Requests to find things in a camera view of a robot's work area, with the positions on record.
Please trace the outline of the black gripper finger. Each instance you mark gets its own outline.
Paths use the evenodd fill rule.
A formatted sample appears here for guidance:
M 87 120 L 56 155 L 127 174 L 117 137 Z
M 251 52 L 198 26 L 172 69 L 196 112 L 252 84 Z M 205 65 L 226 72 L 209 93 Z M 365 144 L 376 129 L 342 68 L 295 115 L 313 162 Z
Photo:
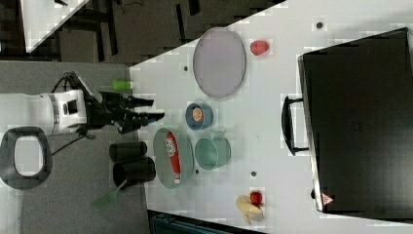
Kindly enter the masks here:
M 139 97 L 128 97 L 128 108 L 137 108 L 152 106 L 154 103 L 153 99 L 145 99 Z
M 165 117 L 164 113 L 137 113 L 134 116 L 134 123 L 137 126 L 147 126 Z

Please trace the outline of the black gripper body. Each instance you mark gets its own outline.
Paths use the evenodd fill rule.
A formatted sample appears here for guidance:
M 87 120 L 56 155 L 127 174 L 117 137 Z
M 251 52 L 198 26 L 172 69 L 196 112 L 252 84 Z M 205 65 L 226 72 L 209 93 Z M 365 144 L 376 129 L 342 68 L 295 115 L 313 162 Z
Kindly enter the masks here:
M 87 113 L 87 123 L 83 125 L 84 134 L 112 125 L 123 135 L 143 126 L 143 114 L 132 111 L 133 108 L 143 105 L 141 98 L 107 92 L 102 92 L 101 97 L 102 101 L 91 95 L 84 97 Z

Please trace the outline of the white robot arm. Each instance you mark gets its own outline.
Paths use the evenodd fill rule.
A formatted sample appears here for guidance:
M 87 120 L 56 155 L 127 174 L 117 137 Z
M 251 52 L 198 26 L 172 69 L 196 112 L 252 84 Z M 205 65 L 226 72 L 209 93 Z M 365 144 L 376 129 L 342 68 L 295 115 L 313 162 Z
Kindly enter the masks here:
M 3 94 L 1 133 L 19 128 L 42 131 L 46 136 L 78 134 L 114 126 L 127 134 L 161 120 L 162 113 L 134 110 L 151 106 L 152 99 L 101 92 L 91 95 L 81 90 L 55 94 Z

